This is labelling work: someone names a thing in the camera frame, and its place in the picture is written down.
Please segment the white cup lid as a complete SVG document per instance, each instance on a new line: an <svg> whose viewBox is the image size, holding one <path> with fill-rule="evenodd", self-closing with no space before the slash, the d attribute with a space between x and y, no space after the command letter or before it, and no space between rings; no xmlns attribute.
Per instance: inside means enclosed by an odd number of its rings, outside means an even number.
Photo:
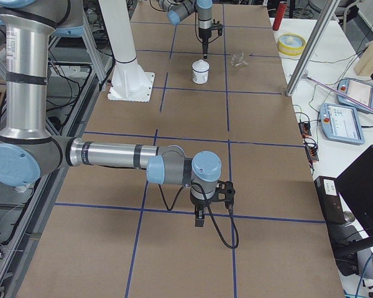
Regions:
<svg viewBox="0 0 373 298"><path fill-rule="evenodd" d="M210 69L210 64L204 60L198 60L192 63L192 69L196 72L205 72Z"/></svg>

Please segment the white enamel cup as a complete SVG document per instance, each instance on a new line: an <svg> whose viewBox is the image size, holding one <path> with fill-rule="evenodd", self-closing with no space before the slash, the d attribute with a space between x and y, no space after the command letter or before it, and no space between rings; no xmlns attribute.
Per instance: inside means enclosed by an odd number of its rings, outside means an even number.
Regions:
<svg viewBox="0 0 373 298"><path fill-rule="evenodd" d="M208 81L209 68L192 68L192 81L195 84L205 84Z"/></svg>

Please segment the red cylinder bottle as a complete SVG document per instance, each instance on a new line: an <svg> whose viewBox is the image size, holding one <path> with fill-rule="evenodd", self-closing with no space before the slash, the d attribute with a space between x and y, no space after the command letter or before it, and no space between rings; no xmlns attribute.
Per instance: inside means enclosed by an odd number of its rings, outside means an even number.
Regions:
<svg viewBox="0 0 373 298"><path fill-rule="evenodd" d="M276 15L274 22L272 24L272 30L273 31L278 31L280 28L280 25L282 23L282 19L285 15L285 11L287 8L287 1L280 1L276 10Z"/></svg>

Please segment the yellow tape roll with dish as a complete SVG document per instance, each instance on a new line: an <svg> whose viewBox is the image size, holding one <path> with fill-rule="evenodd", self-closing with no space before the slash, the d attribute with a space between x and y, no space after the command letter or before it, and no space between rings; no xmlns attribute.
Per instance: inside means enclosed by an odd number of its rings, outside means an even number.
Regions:
<svg viewBox="0 0 373 298"><path fill-rule="evenodd" d="M297 34L287 33L279 36L277 41L278 51L288 56L299 56L306 46L306 40Z"/></svg>

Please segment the pink grabber stick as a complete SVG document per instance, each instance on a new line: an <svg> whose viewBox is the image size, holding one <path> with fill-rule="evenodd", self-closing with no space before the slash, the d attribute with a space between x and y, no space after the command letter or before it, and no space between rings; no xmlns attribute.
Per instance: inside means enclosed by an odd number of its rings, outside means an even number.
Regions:
<svg viewBox="0 0 373 298"><path fill-rule="evenodd" d="M317 81L317 80L315 80L315 79L309 77L307 74L303 74L303 75L302 75L302 79L307 79L307 80L309 80L309 81L314 82L315 84L319 84L320 86L322 86L322 87L328 89L329 91L334 92L334 93L336 93L337 95L339 95L339 96L341 96L341 97L344 97L344 98L347 99L350 103L354 103L354 104L357 105L357 106L363 107L364 109L368 110L371 114L373 114L373 108L371 108L371 107L369 107L369 106L365 106L363 103L361 103L361 102L359 102L359 101L353 99L352 97L349 97L346 93L343 93L343 92L341 92L341 91L338 91L337 89L333 89L333 88L331 88L331 87L329 87L329 86L327 86L327 85L325 85L325 84L323 84L323 83L321 83L321 82L319 82L319 81Z"/></svg>

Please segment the orange circuit board lower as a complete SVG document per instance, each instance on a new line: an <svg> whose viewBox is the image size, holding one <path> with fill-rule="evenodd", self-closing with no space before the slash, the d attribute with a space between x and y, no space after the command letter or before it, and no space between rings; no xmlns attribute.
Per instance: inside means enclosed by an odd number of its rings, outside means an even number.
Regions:
<svg viewBox="0 0 373 298"><path fill-rule="evenodd" d="M305 145L305 151L309 162L314 163L319 161L317 145L308 143Z"/></svg>

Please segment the orange circuit board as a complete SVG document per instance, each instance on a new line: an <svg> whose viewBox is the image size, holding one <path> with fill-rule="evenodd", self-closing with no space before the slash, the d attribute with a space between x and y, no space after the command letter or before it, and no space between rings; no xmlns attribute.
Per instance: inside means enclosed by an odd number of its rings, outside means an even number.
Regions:
<svg viewBox="0 0 373 298"><path fill-rule="evenodd" d="M298 123L298 127L300 129L300 133L302 137L310 137L311 136L311 124L310 121L300 121Z"/></svg>
<svg viewBox="0 0 373 298"><path fill-rule="evenodd" d="M308 143L305 145L305 151L309 162L314 163L319 161L317 145Z"/></svg>

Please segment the black desktop box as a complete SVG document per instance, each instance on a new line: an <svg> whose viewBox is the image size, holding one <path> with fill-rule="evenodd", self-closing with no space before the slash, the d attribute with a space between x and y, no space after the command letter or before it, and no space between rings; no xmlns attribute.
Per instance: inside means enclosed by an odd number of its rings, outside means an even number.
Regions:
<svg viewBox="0 0 373 298"><path fill-rule="evenodd" d="M348 223L341 205L335 178L318 176L314 181L324 220L327 224L345 225Z"/></svg>

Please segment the near blue teach pendant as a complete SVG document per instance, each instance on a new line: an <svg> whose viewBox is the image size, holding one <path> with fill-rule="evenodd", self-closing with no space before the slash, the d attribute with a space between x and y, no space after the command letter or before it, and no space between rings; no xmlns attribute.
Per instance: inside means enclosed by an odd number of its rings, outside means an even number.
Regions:
<svg viewBox="0 0 373 298"><path fill-rule="evenodd" d="M323 133L328 140L355 145L365 143L355 107L324 103L319 115Z"/></svg>

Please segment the blue teach pendant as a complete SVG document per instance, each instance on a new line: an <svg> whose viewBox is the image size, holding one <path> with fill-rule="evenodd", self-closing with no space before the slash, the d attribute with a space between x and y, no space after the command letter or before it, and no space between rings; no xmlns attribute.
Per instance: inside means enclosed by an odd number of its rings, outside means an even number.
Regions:
<svg viewBox="0 0 373 298"><path fill-rule="evenodd" d="M319 115L323 133L328 140L355 145L365 143L355 107L324 103Z"/></svg>
<svg viewBox="0 0 373 298"><path fill-rule="evenodd" d="M338 91L373 108L373 85L354 78L344 78L338 83Z"/></svg>

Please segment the black computer monitor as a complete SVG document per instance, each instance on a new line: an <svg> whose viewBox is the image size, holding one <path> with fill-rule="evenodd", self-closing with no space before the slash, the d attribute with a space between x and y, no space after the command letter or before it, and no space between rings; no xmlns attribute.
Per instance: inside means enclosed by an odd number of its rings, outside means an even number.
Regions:
<svg viewBox="0 0 373 298"><path fill-rule="evenodd" d="M336 188L362 227L373 231L373 145L336 178Z"/></svg>

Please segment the far blue teach pendant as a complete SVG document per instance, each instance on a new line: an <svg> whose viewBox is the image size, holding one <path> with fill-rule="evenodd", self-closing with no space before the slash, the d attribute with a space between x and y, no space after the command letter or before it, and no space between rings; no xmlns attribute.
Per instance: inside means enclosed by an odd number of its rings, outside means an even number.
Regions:
<svg viewBox="0 0 373 298"><path fill-rule="evenodd" d="M373 108L373 85L354 78L344 78L338 83L338 91Z"/></svg>

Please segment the wooden beam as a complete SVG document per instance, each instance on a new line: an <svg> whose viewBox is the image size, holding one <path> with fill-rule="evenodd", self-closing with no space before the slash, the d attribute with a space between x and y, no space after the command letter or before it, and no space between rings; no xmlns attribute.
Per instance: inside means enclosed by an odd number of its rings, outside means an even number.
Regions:
<svg viewBox="0 0 373 298"><path fill-rule="evenodd" d="M354 71L358 76L370 76L373 73L373 41L360 57Z"/></svg>

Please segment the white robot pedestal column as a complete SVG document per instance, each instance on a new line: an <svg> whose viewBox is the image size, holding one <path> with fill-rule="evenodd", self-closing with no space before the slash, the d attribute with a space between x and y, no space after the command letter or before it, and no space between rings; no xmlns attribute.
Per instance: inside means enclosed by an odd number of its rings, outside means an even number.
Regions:
<svg viewBox="0 0 373 298"><path fill-rule="evenodd" d="M155 74L137 61L126 1L102 0L99 5L116 62L108 99L149 102Z"/></svg>

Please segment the aluminium frame post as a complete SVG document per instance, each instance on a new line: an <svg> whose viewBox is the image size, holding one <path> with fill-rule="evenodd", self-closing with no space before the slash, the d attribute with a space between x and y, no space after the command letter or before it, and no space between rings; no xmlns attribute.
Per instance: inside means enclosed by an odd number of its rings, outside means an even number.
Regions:
<svg viewBox="0 0 373 298"><path fill-rule="evenodd" d="M303 72L308 66L313 55L313 52L315 51L322 34L326 30L328 23L331 20L338 4L339 0L328 0L326 2L318 20L316 21L313 31L310 34L310 37L308 38L306 47L302 52L302 55L292 73L292 77L290 78L290 81L287 84L287 88L285 90L286 96L292 96L294 91L296 90L299 81L303 77Z"/></svg>

